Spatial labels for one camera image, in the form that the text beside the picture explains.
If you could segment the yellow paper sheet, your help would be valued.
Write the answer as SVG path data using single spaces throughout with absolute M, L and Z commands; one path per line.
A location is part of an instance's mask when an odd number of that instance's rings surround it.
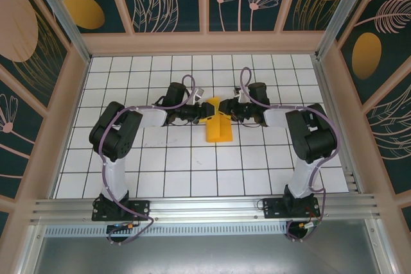
M 231 121 L 220 116 L 220 112 L 214 112 L 214 114 L 219 115 L 219 123 L 205 125 L 206 142 L 217 143 L 233 141 Z

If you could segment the grey metal sheet panel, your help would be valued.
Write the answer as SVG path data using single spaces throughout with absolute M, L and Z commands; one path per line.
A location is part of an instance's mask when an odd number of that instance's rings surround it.
M 292 243 L 281 235 L 47 238 L 35 274 L 380 274 L 369 244 Z

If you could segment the long aluminium mounting rail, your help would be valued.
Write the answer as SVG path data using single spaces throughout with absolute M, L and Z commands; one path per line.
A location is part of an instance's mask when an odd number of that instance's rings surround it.
M 29 216 L 33 225 L 91 224 L 92 199 L 37 200 Z M 258 196 L 152 198 L 150 216 L 158 223 L 226 223 L 263 221 Z M 374 219 L 380 216 L 371 194 L 329 194 L 325 220 Z

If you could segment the aluminium side rail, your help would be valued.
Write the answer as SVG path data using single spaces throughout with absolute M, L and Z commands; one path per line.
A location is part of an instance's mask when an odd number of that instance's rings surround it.
M 342 123 L 342 117 L 338 110 L 337 101 L 335 99 L 335 95 L 333 94 L 333 90 L 328 80 L 326 71 L 324 69 L 324 66 L 322 65 L 322 62 L 318 60 L 315 56 L 311 56 L 311 60 L 317 77 L 317 81 L 319 83 L 320 92 L 324 100 L 327 116 L 333 121 L 333 123 L 338 129 L 338 134 L 340 137 L 340 150 L 338 152 L 338 155 L 345 176 L 352 178 L 352 180 L 347 180 L 349 192 L 363 194 L 364 189 L 362 181 L 359 177 L 357 166 L 354 162 L 353 154 L 349 147 L 349 143 L 347 143 L 345 140 L 347 134 L 345 132 L 345 128 Z

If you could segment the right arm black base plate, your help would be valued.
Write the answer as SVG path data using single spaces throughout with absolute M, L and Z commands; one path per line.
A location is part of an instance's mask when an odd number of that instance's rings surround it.
M 305 198 L 265 198 L 263 213 L 266 219 L 320 217 L 318 199 L 314 196 Z

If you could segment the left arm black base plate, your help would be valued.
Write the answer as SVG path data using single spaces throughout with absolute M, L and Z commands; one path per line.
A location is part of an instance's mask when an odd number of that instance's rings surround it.
M 142 214 L 144 217 L 137 217 L 123 208 L 119 207 L 113 201 L 107 200 L 106 198 L 100 200 L 96 199 L 92 203 L 92 221 L 147 221 L 147 215 L 150 211 L 149 201 L 132 201 L 132 200 L 121 200 L 120 203 L 127 207 L 128 209 Z

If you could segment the aluminium corner post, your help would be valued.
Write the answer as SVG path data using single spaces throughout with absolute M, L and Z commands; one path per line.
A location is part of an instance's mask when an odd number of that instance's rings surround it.
M 82 60 L 84 60 L 87 64 L 90 63 L 91 54 L 87 49 L 87 46 L 79 32 L 76 24 L 74 23 L 73 19 L 71 18 L 69 12 L 66 9 L 66 6 L 63 4 L 62 0 L 46 0 L 50 7 L 55 12 L 57 19 L 60 21 L 63 29 L 68 34 L 68 37 L 71 39 L 74 47 L 79 52 Z
M 338 32 L 348 18 L 357 0 L 340 0 L 331 20 L 315 50 L 315 59 L 321 61 L 329 51 Z

